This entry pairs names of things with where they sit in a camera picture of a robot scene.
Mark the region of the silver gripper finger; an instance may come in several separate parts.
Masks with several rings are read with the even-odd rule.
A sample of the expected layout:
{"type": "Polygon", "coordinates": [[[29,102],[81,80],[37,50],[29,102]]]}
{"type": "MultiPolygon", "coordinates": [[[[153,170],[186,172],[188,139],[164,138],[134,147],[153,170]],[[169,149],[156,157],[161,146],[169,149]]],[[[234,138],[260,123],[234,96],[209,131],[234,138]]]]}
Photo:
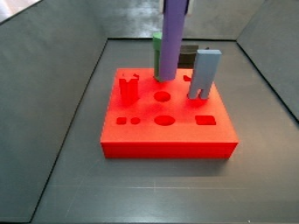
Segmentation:
{"type": "Polygon", "coordinates": [[[164,13],[164,0],[158,0],[158,11],[164,13]]]}
{"type": "Polygon", "coordinates": [[[186,15],[192,14],[193,0],[188,0],[186,15]]]}

